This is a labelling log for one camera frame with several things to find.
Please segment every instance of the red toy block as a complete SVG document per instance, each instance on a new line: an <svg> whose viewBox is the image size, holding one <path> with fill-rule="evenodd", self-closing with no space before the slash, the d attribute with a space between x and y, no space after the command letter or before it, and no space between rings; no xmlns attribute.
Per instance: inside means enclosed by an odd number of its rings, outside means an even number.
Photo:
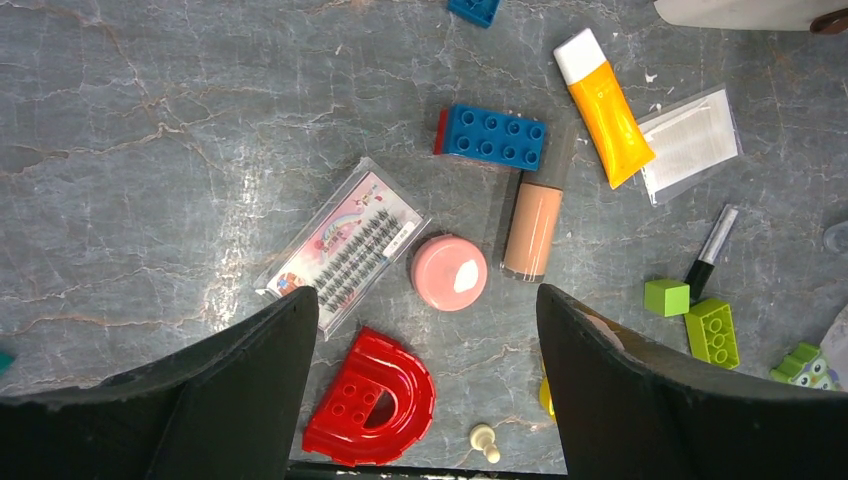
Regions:
<svg viewBox="0 0 848 480"><path fill-rule="evenodd" d="M439 115L439 128L436 130L436 145L433 147L433 155L441 155L445 145L445 130L448 126L448 109L442 110Z"/></svg>
<svg viewBox="0 0 848 480"><path fill-rule="evenodd" d="M393 406L379 405L384 394ZM306 426L303 450L351 467L389 463L427 433L435 401L424 364L400 343L363 327Z"/></svg>

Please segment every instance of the green toy with eyes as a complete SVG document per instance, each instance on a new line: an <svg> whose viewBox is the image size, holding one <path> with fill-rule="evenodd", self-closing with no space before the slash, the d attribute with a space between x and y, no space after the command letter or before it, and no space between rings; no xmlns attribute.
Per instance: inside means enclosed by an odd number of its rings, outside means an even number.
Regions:
<svg viewBox="0 0 848 480"><path fill-rule="evenodd" d="M842 390L836 372L827 365L827 359L817 347L801 342L783 362L771 371L778 382L819 390Z"/></svg>

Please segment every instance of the cracked stone tabletop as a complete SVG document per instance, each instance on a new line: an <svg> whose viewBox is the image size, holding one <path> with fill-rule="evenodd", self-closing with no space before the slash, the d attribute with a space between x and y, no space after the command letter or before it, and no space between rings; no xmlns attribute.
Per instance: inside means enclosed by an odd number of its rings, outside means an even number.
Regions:
<svg viewBox="0 0 848 480"><path fill-rule="evenodd" d="M766 376L817 343L848 301L823 228L848 216L848 36L665 24L647 0L501 2L483 30L444 1L0 3L0 350L6 395L101 379L261 306L251 282L360 156L497 265L517 176L430 155L452 103L562 128L577 117L554 47L594 29L635 116L725 83L744 155L665 206L611 191L591 142L571 170L547 281L687 352L642 285L682 278L725 202L741 215L706 294L734 309L741 366ZM585 130L581 138L588 138ZM535 286L495 269L458 313L429 308L394 265L319 341L301 427L359 325L433 374L428 435L399 464L564 472L538 405ZM589 412L603 415L603 412ZM468 430L497 430L501 462ZM312 458L296 438L292 458Z"/></svg>

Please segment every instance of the pink lid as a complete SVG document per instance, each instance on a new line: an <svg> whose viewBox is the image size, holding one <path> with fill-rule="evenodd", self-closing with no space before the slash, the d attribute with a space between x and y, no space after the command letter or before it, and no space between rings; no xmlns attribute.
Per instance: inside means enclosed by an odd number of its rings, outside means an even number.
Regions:
<svg viewBox="0 0 848 480"><path fill-rule="evenodd" d="M486 259L473 243L453 235L428 240L412 260L412 285L444 312L471 305L486 286Z"/></svg>

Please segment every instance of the eyelash cluster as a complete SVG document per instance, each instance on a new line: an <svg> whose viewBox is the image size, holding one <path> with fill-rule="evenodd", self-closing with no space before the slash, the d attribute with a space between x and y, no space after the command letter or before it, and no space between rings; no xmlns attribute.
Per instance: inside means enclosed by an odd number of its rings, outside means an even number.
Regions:
<svg viewBox="0 0 848 480"><path fill-rule="evenodd" d="M386 210L368 220L313 282L318 303L335 313L386 259L383 250L401 230L400 221Z"/></svg>

